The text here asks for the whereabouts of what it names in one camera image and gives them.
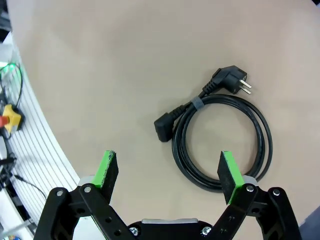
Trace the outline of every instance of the tabletop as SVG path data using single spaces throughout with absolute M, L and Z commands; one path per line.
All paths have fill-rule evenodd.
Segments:
M 198 218 L 214 224 L 226 204 L 177 168 L 154 121 L 197 95 L 217 68 L 248 73 L 273 138 L 260 187 L 286 190 L 301 223 L 319 205 L 320 10 L 310 0 L 16 0 L 13 35 L 42 111 L 80 177 L 117 152 L 112 206 L 130 224 Z M 192 157 L 217 176 L 221 150 L 241 171 L 256 153 L 252 123 L 225 105 L 191 121 Z M 235 239 L 259 239 L 248 218 Z

